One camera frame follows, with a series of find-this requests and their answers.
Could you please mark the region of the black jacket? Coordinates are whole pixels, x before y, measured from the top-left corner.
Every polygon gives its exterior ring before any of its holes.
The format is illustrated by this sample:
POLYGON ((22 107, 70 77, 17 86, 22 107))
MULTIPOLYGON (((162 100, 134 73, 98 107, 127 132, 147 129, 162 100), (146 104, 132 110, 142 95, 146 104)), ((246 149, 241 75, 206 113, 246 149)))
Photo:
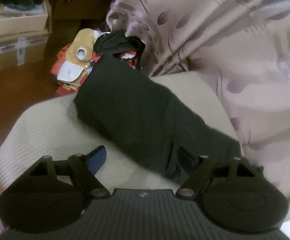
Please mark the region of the black jacket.
POLYGON ((97 61, 74 104, 82 122, 177 184, 191 176, 202 155, 222 161, 241 156, 236 140, 208 126, 170 89, 113 56, 97 61))

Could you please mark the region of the pile of colourful clothes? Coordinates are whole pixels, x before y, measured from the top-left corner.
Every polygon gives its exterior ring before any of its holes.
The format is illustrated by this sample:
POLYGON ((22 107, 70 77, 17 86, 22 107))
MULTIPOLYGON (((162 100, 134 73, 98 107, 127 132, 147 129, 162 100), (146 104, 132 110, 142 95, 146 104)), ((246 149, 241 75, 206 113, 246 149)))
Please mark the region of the pile of colourful clothes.
POLYGON ((51 68, 58 84, 56 95, 76 93, 102 56, 113 56, 129 67, 141 70, 144 49, 141 39, 127 37, 122 30, 111 33, 89 28, 80 30, 73 42, 58 52, 57 61, 51 68))

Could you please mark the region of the lower taped cardboard box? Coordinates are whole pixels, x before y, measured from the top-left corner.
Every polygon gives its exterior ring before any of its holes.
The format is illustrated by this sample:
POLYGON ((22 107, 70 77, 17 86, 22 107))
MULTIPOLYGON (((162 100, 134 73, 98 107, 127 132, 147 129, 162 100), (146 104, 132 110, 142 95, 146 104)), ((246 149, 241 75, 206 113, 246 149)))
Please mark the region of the lower taped cardboard box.
POLYGON ((44 29, 0 36, 0 70, 42 61, 49 34, 44 29))

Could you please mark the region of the pink leaf-print curtain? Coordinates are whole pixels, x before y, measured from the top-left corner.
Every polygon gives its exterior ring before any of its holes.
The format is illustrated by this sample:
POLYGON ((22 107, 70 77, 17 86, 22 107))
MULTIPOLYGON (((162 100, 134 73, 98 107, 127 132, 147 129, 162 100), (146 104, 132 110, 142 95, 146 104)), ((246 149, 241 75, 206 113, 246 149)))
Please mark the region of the pink leaf-print curtain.
POLYGON ((290 205, 290 0, 112 0, 106 22, 146 44, 146 74, 199 72, 290 205))

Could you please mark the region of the upper cardboard box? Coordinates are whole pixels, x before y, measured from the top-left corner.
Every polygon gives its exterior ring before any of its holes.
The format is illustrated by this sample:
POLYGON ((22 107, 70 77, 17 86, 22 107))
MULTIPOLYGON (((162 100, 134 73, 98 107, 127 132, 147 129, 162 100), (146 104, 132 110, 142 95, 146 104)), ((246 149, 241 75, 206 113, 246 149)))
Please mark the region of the upper cardboard box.
POLYGON ((35 5, 32 10, 25 12, 6 14, 4 8, 0 3, 0 37, 37 31, 51 33, 52 9, 49 0, 43 0, 41 5, 35 5))

